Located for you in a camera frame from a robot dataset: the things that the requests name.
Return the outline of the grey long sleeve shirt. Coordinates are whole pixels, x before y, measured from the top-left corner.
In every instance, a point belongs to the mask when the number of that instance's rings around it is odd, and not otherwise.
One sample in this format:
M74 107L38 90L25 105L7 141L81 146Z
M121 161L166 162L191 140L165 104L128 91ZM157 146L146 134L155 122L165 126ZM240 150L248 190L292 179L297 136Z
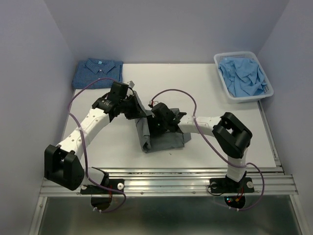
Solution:
M140 99L139 105L144 108ZM173 108L170 110L172 110L175 114L179 111L178 108ZM161 136L151 136L149 132L147 116L151 115L152 111L144 108L144 114L145 117L134 120L140 147L143 152L152 153L183 148L185 144L191 140L191 134L189 133L167 132Z

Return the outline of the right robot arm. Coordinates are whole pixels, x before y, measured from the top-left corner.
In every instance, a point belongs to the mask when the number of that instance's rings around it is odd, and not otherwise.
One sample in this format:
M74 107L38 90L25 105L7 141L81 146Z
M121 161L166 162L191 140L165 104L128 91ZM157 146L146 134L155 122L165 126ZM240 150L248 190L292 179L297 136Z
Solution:
M226 188L236 191L243 185L246 173L246 150L250 146L252 132L232 113L220 117L196 117L184 112L174 113L164 103L150 104L152 114L148 116L149 128L153 134L166 132L180 134L200 134L212 136L227 155L225 179Z

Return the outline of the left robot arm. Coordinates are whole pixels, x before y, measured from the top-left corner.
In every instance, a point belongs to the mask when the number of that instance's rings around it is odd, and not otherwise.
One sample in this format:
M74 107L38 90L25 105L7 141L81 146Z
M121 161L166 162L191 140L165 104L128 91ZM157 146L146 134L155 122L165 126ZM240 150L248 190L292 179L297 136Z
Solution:
M92 185L98 193L109 189L109 174L95 167L81 165L87 147L97 134L120 114L127 119L145 116L133 91L134 83L113 82L108 93L98 98L82 121L74 119L77 127L56 146L49 145L44 152L44 177L69 190Z

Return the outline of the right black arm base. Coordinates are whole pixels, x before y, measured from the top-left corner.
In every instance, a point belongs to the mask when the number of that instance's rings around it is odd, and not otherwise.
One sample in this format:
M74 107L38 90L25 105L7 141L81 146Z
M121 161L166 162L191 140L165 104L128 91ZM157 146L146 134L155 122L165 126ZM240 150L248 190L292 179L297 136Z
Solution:
M253 193L254 184L249 177L242 178L239 182L235 182L228 177L224 178L211 178L208 188L213 194L229 194L229 193Z

